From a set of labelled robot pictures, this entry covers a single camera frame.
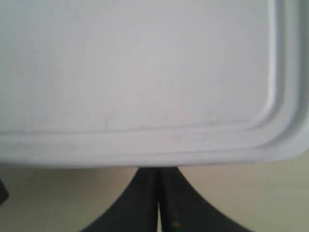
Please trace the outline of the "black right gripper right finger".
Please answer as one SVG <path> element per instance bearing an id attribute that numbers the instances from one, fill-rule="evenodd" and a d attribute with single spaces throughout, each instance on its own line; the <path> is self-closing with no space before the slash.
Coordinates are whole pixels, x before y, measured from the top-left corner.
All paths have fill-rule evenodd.
<path id="1" fill-rule="evenodd" d="M 159 171 L 159 209 L 164 232 L 242 232 L 236 223 L 208 203 L 177 167 Z"/>

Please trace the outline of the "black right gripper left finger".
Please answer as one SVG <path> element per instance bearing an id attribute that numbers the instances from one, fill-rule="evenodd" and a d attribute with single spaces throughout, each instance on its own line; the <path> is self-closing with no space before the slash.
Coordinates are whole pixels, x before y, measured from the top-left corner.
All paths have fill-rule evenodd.
<path id="1" fill-rule="evenodd" d="M 139 168 L 119 198 L 84 232 L 155 232 L 158 168 Z"/>

